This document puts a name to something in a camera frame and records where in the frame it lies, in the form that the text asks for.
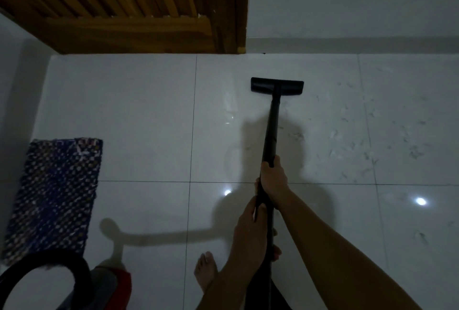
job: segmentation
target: woven rug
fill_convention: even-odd
[[[2,252],[7,266],[51,248],[83,255],[95,199],[102,140],[33,140]]]

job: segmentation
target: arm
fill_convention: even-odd
[[[262,163],[261,182],[329,310],[421,310],[393,279],[289,189],[278,156],[274,168]]]
[[[239,309],[247,286],[266,253],[268,214],[266,206],[261,204],[257,221],[254,221],[255,203],[256,197],[253,197],[239,217],[228,261],[204,294],[197,310]]]

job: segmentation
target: white wall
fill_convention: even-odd
[[[459,36],[459,0],[250,0],[247,37]]]
[[[0,251],[52,53],[0,14]]]

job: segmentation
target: bare foot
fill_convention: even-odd
[[[205,255],[202,254],[196,263],[195,277],[204,293],[212,281],[215,280],[218,273],[217,264],[215,264],[212,253],[207,251]]]

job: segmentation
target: forearm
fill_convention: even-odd
[[[286,192],[278,205],[329,310],[420,309],[397,283],[293,192]]]
[[[197,310],[239,310],[251,274],[241,269],[240,264],[228,261],[204,294]]]

